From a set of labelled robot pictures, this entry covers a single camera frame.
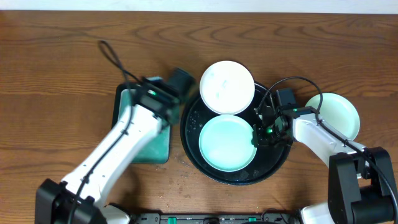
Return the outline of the pale green plate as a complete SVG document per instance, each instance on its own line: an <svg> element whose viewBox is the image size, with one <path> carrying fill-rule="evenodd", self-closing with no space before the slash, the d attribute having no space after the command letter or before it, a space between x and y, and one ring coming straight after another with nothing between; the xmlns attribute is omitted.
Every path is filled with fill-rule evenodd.
<svg viewBox="0 0 398 224"><path fill-rule="evenodd" d="M323 93L320 119L339 131L349 140L354 140L359 133L360 118L354 105L335 93Z"/></svg>

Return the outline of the turquoise plate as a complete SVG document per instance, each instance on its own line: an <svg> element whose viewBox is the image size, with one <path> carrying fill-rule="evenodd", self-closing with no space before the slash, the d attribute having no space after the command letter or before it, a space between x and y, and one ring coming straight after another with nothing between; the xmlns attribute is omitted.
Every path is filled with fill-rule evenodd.
<svg viewBox="0 0 398 224"><path fill-rule="evenodd" d="M253 129L247 121L224 114L204 125L198 145L202 157L211 167L223 172L235 172L254 159L257 148L252 140Z"/></svg>

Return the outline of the white plate with green smear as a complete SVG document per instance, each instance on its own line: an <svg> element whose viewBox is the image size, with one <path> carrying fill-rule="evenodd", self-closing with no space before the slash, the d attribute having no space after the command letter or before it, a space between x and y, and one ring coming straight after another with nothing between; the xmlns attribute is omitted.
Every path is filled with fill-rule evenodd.
<svg viewBox="0 0 398 224"><path fill-rule="evenodd" d="M204 104L217 114L238 114L252 102L255 83L250 71L238 62L224 60L210 65L200 80Z"/></svg>

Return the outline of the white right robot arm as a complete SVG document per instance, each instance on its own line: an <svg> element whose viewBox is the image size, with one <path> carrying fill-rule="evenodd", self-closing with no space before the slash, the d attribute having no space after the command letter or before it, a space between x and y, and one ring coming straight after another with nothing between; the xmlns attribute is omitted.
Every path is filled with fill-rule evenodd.
<svg viewBox="0 0 398 224"><path fill-rule="evenodd" d="M279 111L273 121L253 129L256 147L301 142L327 165L327 207L333 223L397 221L396 182L391 158L382 147L349 140L311 106Z"/></svg>

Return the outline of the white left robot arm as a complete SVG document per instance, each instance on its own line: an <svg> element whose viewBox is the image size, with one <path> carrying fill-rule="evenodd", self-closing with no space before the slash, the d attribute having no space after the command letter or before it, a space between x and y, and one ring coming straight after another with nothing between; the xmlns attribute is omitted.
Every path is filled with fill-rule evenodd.
<svg viewBox="0 0 398 224"><path fill-rule="evenodd" d="M194 78L176 75L167 82L145 78L129 93L130 106L96 149L60 183L46 179L37 189L36 223L130 223L128 212L105 204L138 152L179 120Z"/></svg>

